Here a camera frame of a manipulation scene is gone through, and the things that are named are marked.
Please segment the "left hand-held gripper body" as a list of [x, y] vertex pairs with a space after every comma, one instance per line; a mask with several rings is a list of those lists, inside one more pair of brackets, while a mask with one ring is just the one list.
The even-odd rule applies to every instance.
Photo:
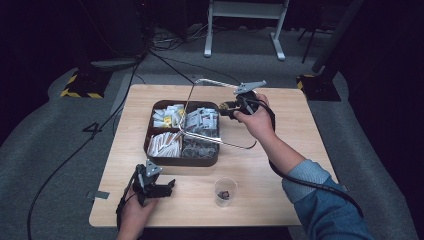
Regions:
[[138, 164], [135, 169], [133, 190], [138, 202], [144, 206], [147, 198], [156, 198], [156, 180], [163, 168], [147, 159], [145, 164]]

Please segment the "white desk frame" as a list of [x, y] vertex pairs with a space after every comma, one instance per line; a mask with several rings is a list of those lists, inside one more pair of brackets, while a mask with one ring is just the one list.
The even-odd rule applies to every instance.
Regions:
[[278, 21], [275, 31], [270, 33], [270, 39], [274, 46], [277, 59], [284, 61], [286, 56], [280, 43], [280, 34], [289, 2], [290, 0], [283, 0], [282, 3], [246, 3], [209, 0], [207, 35], [203, 55], [206, 58], [212, 55], [213, 20], [215, 17], [268, 19]]

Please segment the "clear lid with metal rim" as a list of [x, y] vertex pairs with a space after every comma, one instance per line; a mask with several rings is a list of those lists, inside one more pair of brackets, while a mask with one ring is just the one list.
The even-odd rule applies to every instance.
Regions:
[[[219, 82], [201, 78], [195, 81], [192, 86], [185, 107], [185, 114], [182, 123], [178, 126], [184, 136], [194, 137], [196, 139], [235, 147], [239, 149], [251, 149], [257, 141], [252, 137], [248, 130], [239, 124], [236, 119], [231, 120], [227, 116], [220, 115], [219, 105], [226, 101], [235, 101], [234, 90], [240, 85]], [[193, 129], [185, 128], [187, 114], [197, 108], [212, 108], [218, 113], [218, 128], [212, 129]]]

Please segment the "pile of white black packets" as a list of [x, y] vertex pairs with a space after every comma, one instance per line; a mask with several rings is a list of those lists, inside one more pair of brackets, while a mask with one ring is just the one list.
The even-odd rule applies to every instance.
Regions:
[[197, 108], [187, 114], [185, 128], [193, 129], [212, 129], [218, 128], [218, 113], [212, 108]]

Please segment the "pile of white orange sticks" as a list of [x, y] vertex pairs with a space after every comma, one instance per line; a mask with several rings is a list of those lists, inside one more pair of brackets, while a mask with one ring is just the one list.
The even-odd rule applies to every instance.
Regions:
[[181, 149], [181, 134], [165, 132], [152, 136], [147, 154], [152, 157], [177, 158], [181, 155]]

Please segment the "black metal stand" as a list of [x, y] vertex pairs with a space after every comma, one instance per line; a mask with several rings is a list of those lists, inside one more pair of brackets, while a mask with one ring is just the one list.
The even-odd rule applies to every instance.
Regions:
[[297, 41], [300, 41], [304, 37], [306, 32], [310, 32], [310, 37], [307, 42], [301, 63], [304, 63], [306, 61], [306, 57], [308, 56], [315, 34], [316, 33], [332, 34], [335, 31], [335, 28], [336, 28], [336, 25], [334, 23], [330, 23], [329, 21], [322, 21], [320, 23], [314, 24], [312, 27], [305, 28], [302, 31], [300, 36], [297, 38]]

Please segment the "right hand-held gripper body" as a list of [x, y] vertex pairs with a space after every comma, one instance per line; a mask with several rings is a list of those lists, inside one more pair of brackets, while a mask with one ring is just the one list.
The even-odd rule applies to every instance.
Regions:
[[259, 107], [256, 89], [266, 84], [265, 80], [241, 83], [233, 92], [236, 100], [230, 103], [230, 108], [239, 110], [244, 114], [254, 114]]

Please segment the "pile of dark packets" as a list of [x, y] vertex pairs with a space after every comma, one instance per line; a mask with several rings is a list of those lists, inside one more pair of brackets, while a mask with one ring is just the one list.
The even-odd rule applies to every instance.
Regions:
[[218, 153], [219, 145], [194, 137], [185, 136], [183, 139], [183, 158], [212, 158]]

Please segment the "pile of white yellow packets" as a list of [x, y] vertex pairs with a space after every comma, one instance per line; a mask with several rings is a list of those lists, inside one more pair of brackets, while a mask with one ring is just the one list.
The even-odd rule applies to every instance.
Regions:
[[177, 128], [185, 114], [183, 104], [174, 104], [164, 109], [153, 110], [153, 126], [157, 128]]

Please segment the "person's left hand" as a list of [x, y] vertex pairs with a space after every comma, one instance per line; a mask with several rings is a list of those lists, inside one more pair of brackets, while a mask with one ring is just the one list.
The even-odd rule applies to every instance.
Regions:
[[125, 196], [125, 205], [121, 213], [119, 232], [142, 234], [149, 217], [159, 203], [158, 199], [151, 199], [145, 206], [138, 202], [137, 194], [130, 187]]

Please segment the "clear plastic cup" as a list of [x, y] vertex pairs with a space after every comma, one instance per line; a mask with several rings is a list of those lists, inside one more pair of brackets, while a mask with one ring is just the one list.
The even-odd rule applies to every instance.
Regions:
[[[220, 199], [217, 194], [220, 191], [228, 190], [230, 192], [229, 200]], [[219, 207], [227, 207], [231, 204], [233, 199], [238, 193], [238, 184], [235, 180], [230, 177], [221, 177], [215, 181], [214, 184], [214, 194], [215, 194], [215, 202]]]

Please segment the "brown compartment box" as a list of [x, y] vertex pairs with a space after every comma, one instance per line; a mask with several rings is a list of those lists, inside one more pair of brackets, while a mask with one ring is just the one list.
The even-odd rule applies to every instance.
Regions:
[[148, 144], [150, 143], [150, 139], [153, 135], [158, 135], [165, 132], [171, 132], [171, 133], [180, 133], [181, 134], [181, 145], [183, 148], [183, 139], [184, 135], [180, 132], [179, 128], [157, 128], [153, 126], [153, 110], [154, 109], [164, 109], [167, 106], [174, 105], [174, 104], [183, 104], [184, 109], [186, 107], [186, 101], [181, 100], [160, 100], [156, 102], [152, 107], [152, 112], [149, 120], [149, 125], [145, 137], [144, 142], [144, 151], [147, 155], [147, 158], [154, 162], [156, 165], [161, 166], [191, 166], [191, 167], [210, 167], [214, 165], [218, 160], [218, 153], [220, 150], [220, 146], [218, 147], [218, 153], [215, 154], [212, 158], [183, 158], [182, 157], [182, 149], [181, 149], [181, 155], [177, 158], [171, 158], [171, 157], [152, 157], [147, 154], [147, 148]]

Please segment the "person's right hand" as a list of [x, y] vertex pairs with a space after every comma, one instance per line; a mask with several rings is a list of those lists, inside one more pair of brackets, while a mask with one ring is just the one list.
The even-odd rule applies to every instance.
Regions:
[[260, 143], [276, 137], [271, 117], [263, 106], [260, 106], [253, 115], [246, 115], [236, 111], [234, 116], [247, 127], [249, 133]]

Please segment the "grey slanted post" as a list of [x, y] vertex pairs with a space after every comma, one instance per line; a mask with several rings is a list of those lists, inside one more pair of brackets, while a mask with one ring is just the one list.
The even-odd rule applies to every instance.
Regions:
[[315, 61], [312, 71], [319, 73], [323, 67], [326, 67], [329, 63], [331, 55], [335, 52], [337, 44], [341, 41], [343, 34], [347, 31], [349, 25], [355, 18], [357, 12], [361, 8], [364, 0], [349, 0], [348, 6], [329, 7], [329, 11], [332, 14], [336, 14], [338, 22], [335, 24], [334, 31], [329, 39], [327, 46], [324, 48], [321, 55]]

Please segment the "black yellow striped stand base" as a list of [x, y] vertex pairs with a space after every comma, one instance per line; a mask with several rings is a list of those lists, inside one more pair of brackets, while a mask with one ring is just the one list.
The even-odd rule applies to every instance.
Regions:
[[296, 77], [296, 85], [308, 101], [341, 101], [333, 82], [325, 80], [320, 75], [299, 75]]
[[80, 73], [76, 70], [69, 78], [60, 96], [94, 99], [104, 98], [111, 76], [111, 72], [102, 70], [94, 70], [91, 73]]

